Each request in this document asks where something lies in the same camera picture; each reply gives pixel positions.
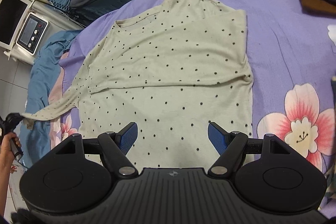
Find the person's left hand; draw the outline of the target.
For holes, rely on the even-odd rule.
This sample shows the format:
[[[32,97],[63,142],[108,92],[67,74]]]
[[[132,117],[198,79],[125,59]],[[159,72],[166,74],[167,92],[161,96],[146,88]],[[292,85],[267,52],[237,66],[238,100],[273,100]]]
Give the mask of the person's left hand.
[[[10,132],[3,137],[1,144],[1,171],[9,169],[14,161],[14,154],[11,150],[10,141],[14,139],[14,143],[21,147],[21,143],[16,133]]]

